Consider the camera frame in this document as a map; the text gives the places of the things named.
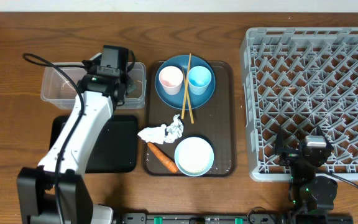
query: wooden table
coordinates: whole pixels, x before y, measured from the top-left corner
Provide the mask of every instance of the wooden table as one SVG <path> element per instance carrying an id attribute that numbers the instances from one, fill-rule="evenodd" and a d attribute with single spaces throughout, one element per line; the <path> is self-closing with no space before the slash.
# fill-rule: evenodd
<path id="1" fill-rule="evenodd" d="M 89 174 L 94 203 L 150 213 L 247 213 L 254 206 L 284 210 L 287 183 L 259 183 L 247 168 L 244 92 L 239 46 L 250 27 L 358 26 L 358 14 L 0 13 L 0 223 L 19 223 L 16 177 L 48 150 L 53 119 L 62 111 L 40 99 L 44 68 L 25 62 L 32 52 L 51 62 L 90 58 L 104 44 L 132 49 L 150 67 L 189 52 L 222 60 L 234 70 L 237 169 L 228 178 L 151 177 L 140 165 L 128 174 Z M 127 111 L 145 126 L 144 110 Z M 339 183 L 334 212 L 358 223 L 358 190 Z"/>

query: orange carrot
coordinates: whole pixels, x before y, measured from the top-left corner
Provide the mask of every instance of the orange carrot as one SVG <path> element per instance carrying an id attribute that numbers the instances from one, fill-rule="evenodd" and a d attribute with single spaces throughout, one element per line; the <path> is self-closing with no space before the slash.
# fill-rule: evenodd
<path id="1" fill-rule="evenodd" d="M 178 172 L 177 165 L 172 162 L 170 158 L 168 158 L 159 148 L 157 148 L 153 143 L 148 142 L 147 146 L 154 153 L 154 155 L 161 161 L 161 163 L 171 172 Z"/>

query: plate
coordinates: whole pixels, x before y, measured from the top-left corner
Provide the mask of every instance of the plate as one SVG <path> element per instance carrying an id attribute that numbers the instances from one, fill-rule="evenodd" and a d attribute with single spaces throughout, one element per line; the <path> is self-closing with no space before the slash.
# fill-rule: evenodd
<path id="1" fill-rule="evenodd" d="M 179 69 L 183 67 L 185 73 L 187 73 L 188 61 L 189 61 L 189 55 L 179 55 L 170 58 L 161 65 L 161 67 L 157 71 L 157 75 L 155 76 L 155 89 L 157 91 L 158 96 L 161 98 L 161 100 L 164 103 L 179 110 L 181 110 L 181 107 L 183 106 L 183 96 L 185 95 L 185 84 L 184 83 L 182 84 L 179 93 L 177 93 L 176 95 L 169 95 L 162 88 L 162 85 L 159 82 L 158 78 L 160 76 L 160 71 L 167 66 L 175 66 L 178 67 Z M 216 85 L 215 74 L 211 66 L 209 66 L 208 63 L 206 63 L 203 59 L 192 55 L 190 67 L 193 68 L 195 66 L 206 67 L 212 74 L 212 80 L 207 90 L 202 95 L 194 95 L 191 93 L 191 91 L 189 91 L 191 109 L 195 109 L 205 104 L 214 93 L 215 85 Z"/>
<path id="2" fill-rule="evenodd" d="M 210 170 L 213 162 L 214 151 L 202 138 L 186 138 L 175 149 L 175 164 L 186 175 L 201 176 Z"/>

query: blue cup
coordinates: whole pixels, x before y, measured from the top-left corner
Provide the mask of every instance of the blue cup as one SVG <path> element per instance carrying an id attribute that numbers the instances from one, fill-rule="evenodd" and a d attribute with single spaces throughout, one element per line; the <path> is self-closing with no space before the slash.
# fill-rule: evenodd
<path id="1" fill-rule="evenodd" d="M 203 66 L 196 66 L 189 71 L 189 89 L 194 95 L 202 95 L 211 83 L 212 74 Z"/>

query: white wall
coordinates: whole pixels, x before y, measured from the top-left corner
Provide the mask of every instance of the white wall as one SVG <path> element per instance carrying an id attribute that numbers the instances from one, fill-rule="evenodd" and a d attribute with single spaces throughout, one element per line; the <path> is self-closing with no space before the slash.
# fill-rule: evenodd
<path id="1" fill-rule="evenodd" d="M 358 0 L 0 0 L 4 12 L 358 12 Z"/>

